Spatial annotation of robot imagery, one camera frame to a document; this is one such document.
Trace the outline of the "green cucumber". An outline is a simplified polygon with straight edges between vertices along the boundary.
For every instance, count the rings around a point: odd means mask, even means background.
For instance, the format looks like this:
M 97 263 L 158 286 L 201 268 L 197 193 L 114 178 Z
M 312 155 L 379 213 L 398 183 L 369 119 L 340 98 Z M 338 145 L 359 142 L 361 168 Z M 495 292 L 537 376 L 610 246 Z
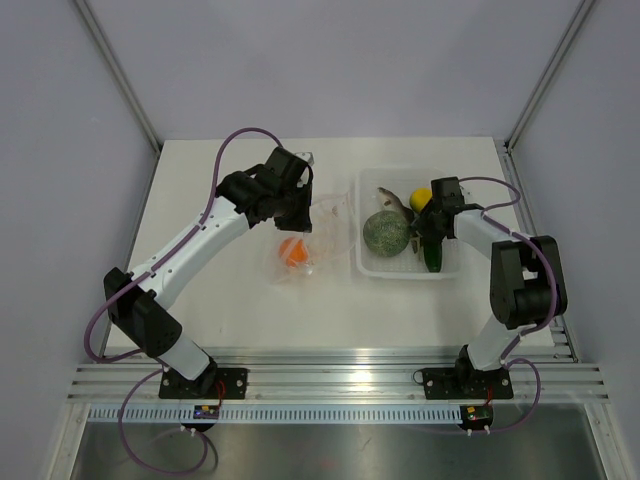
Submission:
M 430 273 L 440 273 L 443 265 L 443 248 L 438 242 L 424 242 L 422 253 L 427 271 Z

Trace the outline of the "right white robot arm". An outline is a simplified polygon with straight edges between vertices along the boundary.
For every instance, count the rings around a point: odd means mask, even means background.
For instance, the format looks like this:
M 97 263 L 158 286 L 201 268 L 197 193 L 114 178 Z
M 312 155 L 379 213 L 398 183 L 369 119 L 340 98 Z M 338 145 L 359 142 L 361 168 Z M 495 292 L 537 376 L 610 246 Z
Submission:
M 509 369 L 525 362 L 513 351 L 567 309 L 560 252 L 553 237 L 512 230 L 493 219 L 489 208 L 468 202 L 462 182 L 432 181 L 432 198 L 411 227 L 431 247 L 456 239 L 489 260 L 492 314 L 453 366 L 421 369 L 421 384 L 429 400 L 511 399 Z

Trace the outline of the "clear zip top bag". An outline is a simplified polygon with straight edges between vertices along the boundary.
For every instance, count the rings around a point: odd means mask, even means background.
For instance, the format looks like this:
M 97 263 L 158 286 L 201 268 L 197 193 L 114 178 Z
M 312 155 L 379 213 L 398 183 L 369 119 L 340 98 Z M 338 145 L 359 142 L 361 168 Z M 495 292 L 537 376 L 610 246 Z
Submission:
M 276 230 L 269 236 L 263 261 L 263 272 L 269 283 L 290 283 L 317 274 L 354 247 L 357 234 L 349 192 L 315 197 L 310 207 L 310 218 L 310 233 Z M 309 253 L 309 260 L 297 268 L 285 266 L 278 256 L 281 242 L 289 237 L 302 238 Z

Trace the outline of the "orange fruit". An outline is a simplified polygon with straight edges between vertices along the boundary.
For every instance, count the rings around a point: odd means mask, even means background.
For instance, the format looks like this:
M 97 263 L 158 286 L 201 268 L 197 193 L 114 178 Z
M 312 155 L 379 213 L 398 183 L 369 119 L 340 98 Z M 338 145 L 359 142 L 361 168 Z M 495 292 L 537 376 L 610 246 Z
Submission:
M 296 237 L 289 237 L 281 242 L 278 256 L 284 265 L 289 268 L 297 268 L 309 260 L 309 253 L 304 240 Z

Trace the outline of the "grey toy fish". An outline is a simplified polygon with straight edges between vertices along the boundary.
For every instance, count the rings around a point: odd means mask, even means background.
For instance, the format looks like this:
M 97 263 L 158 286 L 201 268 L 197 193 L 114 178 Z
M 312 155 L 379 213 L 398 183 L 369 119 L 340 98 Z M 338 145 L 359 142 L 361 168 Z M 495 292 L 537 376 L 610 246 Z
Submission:
M 414 212 L 406 207 L 393 192 L 384 187 L 378 187 L 377 196 L 383 210 L 401 214 L 409 224 L 413 222 Z

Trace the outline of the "green netted melon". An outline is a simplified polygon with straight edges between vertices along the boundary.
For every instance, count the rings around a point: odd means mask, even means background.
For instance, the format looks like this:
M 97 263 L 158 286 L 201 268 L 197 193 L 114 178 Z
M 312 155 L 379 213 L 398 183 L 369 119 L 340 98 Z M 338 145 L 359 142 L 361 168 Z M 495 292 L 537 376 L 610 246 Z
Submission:
M 409 223 L 399 213 L 379 211 L 365 221 L 362 235 L 373 255 L 392 258 L 401 254 L 409 244 Z

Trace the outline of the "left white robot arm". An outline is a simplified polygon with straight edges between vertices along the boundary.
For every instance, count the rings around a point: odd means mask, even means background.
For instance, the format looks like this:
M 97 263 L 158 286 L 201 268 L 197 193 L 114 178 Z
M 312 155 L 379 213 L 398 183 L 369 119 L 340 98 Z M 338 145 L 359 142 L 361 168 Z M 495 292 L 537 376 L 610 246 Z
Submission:
M 215 360 L 170 314 L 171 306 L 215 255 L 255 225 L 273 220 L 281 231 L 311 232 L 312 165 L 309 153 L 275 148 L 265 163 L 227 175 L 216 186 L 213 203 L 145 263 L 105 276 L 109 319 L 162 364 L 176 398 L 206 397 L 222 376 Z

